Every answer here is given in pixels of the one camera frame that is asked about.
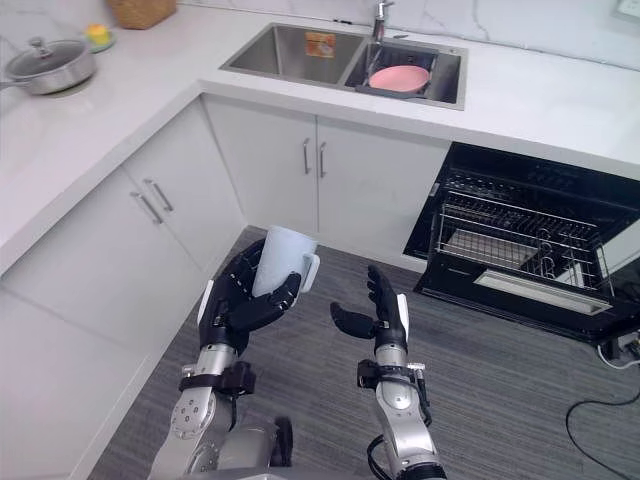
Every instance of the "countertop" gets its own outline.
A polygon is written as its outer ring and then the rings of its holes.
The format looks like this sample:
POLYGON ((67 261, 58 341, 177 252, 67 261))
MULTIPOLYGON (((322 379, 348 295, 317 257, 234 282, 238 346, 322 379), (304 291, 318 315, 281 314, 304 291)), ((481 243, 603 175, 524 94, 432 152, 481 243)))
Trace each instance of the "countertop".
POLYGON ((146 31, 115 29, 72 95, 0 95, 0 274, 201 93, 473 143, 640 180, 640 73, 439 36, 469 50, 464 111, 218 70, 270 22, 366 27, 180 6, 146 31))

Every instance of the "oven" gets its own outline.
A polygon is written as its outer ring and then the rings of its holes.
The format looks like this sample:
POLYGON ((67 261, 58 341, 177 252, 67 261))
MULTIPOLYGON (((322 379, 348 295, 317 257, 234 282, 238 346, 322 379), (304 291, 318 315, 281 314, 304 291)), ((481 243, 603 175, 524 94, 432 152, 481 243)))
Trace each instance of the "oven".
POLYGON ((615 281, 640 271, 640 237, 607 263, 639 218, 634 180, 453 144, 405 254, 427 260, 419 293, 601 344, 640 327, 638 285, 615 281))

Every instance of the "woven basket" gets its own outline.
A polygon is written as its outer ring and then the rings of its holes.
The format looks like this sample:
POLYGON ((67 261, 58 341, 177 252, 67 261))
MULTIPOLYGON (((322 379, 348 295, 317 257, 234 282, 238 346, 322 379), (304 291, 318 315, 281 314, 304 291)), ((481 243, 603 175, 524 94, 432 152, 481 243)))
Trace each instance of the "woven basket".
POLYGON ((122 28, 145 30, 176 11, 176 0, 107 0, 122 28))

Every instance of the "pink plate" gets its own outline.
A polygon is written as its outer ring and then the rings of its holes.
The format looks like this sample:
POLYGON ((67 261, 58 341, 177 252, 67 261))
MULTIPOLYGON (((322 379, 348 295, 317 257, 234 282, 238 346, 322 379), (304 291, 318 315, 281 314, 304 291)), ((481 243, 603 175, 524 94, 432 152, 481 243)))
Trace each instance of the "pink plate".
POLYGON ((374 73, 369 79, 373 88, 414 93, 429 81, 429 72, 415 65, 398 65, 374 73))

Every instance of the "cup handle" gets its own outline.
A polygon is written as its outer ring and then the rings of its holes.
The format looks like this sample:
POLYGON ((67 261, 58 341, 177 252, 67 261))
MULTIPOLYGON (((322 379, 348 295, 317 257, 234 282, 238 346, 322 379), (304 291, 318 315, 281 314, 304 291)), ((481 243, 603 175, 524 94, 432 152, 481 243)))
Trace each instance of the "cup handle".
POLYGON ((311 290, 313 281, 316 278, 316 273, 318 273, 318 267, 320 267, 320 257, 316 254, 305 253, 304 258, 309 262, 309 269, 304 277, 304 282, 300 285, 300 293, 307 293, 311 290))

